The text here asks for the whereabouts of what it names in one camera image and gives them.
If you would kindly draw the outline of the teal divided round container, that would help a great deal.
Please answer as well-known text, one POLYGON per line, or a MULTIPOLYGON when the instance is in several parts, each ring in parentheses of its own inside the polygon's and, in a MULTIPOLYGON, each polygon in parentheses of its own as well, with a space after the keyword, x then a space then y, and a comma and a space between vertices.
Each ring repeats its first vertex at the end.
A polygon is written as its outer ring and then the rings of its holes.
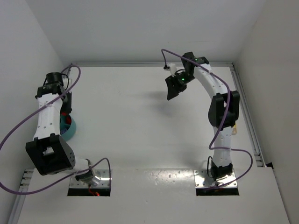
POLYGON ((62 136, 62 138, 65 140, 65 141, 69 141, 76 133, 76 129, 77 129, 77 125, 76 125, 76 122, 75 120, 71 117, 71 125, 67 125, 65 123, 65 117, 66 116, 62 116, 60 115, 60 124, 59 124, 59 129, 60 131, 63 130, 63 129, 66 129, 67 132, 64 133, 62 136))

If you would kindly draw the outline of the red lego brick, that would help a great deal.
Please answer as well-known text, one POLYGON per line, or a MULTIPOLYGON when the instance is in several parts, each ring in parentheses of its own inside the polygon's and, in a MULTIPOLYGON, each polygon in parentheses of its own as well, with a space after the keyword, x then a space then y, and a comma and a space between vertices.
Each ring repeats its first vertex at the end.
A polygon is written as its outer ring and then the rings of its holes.
POLYGON ((66 123, 67 125, 71 125, 71 117, 70 117, 70 116, 66 116, 66 117, 65 117, 65 123, 66 123))

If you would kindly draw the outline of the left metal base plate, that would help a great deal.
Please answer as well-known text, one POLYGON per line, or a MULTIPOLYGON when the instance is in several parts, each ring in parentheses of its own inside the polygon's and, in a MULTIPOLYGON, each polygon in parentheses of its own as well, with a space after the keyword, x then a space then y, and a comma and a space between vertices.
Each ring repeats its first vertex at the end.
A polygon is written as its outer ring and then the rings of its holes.
POLYGON ((108 189, 110 188, 110 176, 107 169, 93 169, 84 174, 71 177, 69 188, 71 189, 108 189))

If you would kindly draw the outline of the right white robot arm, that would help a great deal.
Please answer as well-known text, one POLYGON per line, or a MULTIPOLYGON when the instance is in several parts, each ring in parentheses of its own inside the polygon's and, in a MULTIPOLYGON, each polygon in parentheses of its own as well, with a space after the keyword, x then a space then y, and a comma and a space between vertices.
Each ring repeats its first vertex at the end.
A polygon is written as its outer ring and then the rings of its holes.
POLYGON ((205 57, 195 57, 192 52, 187 52, 180 58, 183 64, 180 70, 173 63, 164 63, 164 70, 170 72, 165 79, 167 99, 171 100, 185 91, 187 84, 193 80, 198 80, 208 93, 211 98, 208 120, 214 129, 214 137, 208 148, 214 154, 210 158, 207 173, 210 178, 217 180, 233 172, 231 135, 239 118, 240 94, 231 91, 229 85, 212 71, 205 57))

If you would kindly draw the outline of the tan lego plate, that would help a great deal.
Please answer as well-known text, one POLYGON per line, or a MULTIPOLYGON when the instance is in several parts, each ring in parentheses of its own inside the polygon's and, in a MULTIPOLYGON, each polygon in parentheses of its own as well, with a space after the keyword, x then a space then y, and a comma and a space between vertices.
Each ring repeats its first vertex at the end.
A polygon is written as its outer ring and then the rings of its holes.
POLYGON ((237 135, 237 127, 236 127, 236 125, 233 126, 232 135, 237 135))

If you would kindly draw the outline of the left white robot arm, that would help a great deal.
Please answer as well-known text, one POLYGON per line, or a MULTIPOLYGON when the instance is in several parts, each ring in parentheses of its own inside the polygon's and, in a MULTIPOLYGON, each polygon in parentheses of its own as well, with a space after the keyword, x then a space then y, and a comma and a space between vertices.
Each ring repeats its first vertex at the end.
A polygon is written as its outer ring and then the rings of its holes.
POLYGON ((40 109, 36 132, 32 141, 26 143, 25 149, 39 174, 73 172, 77 181, 91 185, 95 177, 91 162, 76 158, 67 144, 69 138, 62 136, 67 131, 74 132, 76 127, 70 116, 72 93, 61 97, 69 84, 69 77, 64 73, 51 72, 46 75, 35 96, 40 109))

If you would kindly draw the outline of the metal base plate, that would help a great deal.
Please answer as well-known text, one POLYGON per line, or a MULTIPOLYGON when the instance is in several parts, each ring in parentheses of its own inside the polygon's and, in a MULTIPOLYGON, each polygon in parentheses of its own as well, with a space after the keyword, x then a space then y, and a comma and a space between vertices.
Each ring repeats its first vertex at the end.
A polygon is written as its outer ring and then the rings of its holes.
POLYGON ((107 169, 93 169, 84 174, 71 177, 69 188, 71 189, 108 189, 110 188, 110 176, 107 169))
POLYGON ((225 175, 224 177, 213 180, 207 174, 207 171, 204 169, 194 170, 194 180, 195 187, 197 189, 205 189, 210 187, 224 187, 224 188, 237 188, 237 180, 235 176, 235 171, 229 175, 225 175))

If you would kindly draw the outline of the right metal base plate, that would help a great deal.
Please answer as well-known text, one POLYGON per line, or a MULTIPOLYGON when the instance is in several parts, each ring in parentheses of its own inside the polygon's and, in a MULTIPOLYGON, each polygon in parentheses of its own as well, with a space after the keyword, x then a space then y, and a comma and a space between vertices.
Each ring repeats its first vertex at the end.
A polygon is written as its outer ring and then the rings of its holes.
POLYGON ((197 189, 205 189, 210 187, 224 187, 224 188, 237 188, 237 180, 235 176, 235 171, 229 175, 225 175, 224 177, 213 180, 207 174, 207 171, 204 169, 194 170, 194 180, 195 187, 197 189))

